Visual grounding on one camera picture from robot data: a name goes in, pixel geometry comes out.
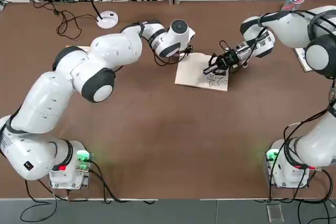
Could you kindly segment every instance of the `paper sheet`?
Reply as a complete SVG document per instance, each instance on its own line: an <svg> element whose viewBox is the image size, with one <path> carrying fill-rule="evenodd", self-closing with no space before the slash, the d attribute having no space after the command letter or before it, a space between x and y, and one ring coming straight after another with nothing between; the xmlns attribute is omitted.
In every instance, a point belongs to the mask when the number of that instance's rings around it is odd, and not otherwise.
<svg viewBox="0 0 336 224"><path fill-rule="evenodd" d="M298 55L299 62L301 64L304 72L310 72L310 71L312 71L312 69L310 68L310 66L306 62L306 57L305 57L304 49L303 48L296 48L296 49L294 49L294 51Z"/></svg>
<svg viewBox="0 0 336 224"><path fill-rule="evenodd" d="M178 63L175 84L227 91L228 71L226 76L216 76L213 73L203 74L203 69L208 67L210 55L193 53L185 56Z"/></svg>

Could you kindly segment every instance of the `electronic device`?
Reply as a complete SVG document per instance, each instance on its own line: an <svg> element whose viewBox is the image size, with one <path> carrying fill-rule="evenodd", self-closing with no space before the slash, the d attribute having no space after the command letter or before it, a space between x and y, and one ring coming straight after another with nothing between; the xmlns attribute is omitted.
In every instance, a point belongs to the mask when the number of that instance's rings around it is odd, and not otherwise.
<svg viewBox="0 0 336 224"><path fill-rule="evenodd" d="M214 55L204 73L220 74L225 69L235 71L246 67L250 57L262 58L271 53L276 35L288 47L304 48L309 67L316 73L334 80L335 22L336 6L318 7L309 11L280 11L250 17L240 26L245 41L234 48L222 46L224 54ZM270 185L305 188L309 181L310 169L319 170L336 163L335 94L333 81L325 114L322 114L319 123L308 134L275 141L265 153L265 167Z"/></svg>
<svg viewBox="0 0 336 224"><path fill-rule="evenodd" d="M22 106L0 119L1 153L26 180L49 174L52 188L80 189L89 172L90 153L78 141L45 135L55 128L70 97L77 91L92 103L106 100L114 89L113 68L139 59L141 37L148 39L157 55L168 57L186 50L194 34L182 20L173 21L168 32L155 20L98 37L88 53L75 46L64 48L52 71L36 80Z"/></svg>

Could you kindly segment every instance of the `lamp base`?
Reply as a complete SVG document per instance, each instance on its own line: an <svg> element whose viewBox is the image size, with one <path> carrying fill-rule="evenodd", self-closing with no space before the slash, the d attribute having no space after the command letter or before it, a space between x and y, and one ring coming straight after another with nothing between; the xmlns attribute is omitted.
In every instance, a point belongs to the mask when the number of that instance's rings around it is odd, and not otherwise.
<svg viewBox="0 0 336 224"><path fill-rule="evenodd" d="M118 14L111 10L106 10L100 14L102 19L97 17L97 25L103 29L110 29L117 25L119 22Z"/></svg>

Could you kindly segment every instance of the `robot end effector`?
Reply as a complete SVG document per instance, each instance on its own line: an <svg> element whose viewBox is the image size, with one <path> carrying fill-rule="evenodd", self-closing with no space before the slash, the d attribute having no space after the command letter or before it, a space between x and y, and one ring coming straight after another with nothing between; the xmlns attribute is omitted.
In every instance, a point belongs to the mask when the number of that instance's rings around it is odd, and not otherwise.
<svg viewBox="0 0 336 224"><path fill-rule="evenodd" d="M137 33L144 38L153 52L159 57L171 57L176 54L192 52L189 45L195 35L184 20L174 20L166 30L158 20L134 23L121 30L121 33Z"/></svg>
<svg viewBox="0 0 336 224"><path fill-rule="evenodd" d="M315 72L333 79L336 77L335 22L336 6L250 17L240 26L245 42L233 49L223 48L222 55L214 54L204 74L225 74L227 69L246 67L251 56L261 58L269 54L274 47L274 33L287 47L305 48L307 64Z"/></svg>

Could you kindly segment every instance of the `green status light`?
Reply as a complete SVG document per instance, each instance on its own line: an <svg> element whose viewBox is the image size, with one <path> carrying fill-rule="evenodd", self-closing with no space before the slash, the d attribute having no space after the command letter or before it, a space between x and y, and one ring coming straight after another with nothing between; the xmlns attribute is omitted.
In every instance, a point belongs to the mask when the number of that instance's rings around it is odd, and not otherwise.
<svg viewBox="0 0 336 224"><path fill-rule="evenodd" d="M90 160L90 153L87 151L77 151L77 160L79 161L86 161Z"/></svg>
<svg viewBox="0 0 336 224"><path fill-rule="evenodd" d="M267 152L267 159L269 161L273 161L277 155L279 153L279 150L278 149L270 149L268 152Z"/></svg>

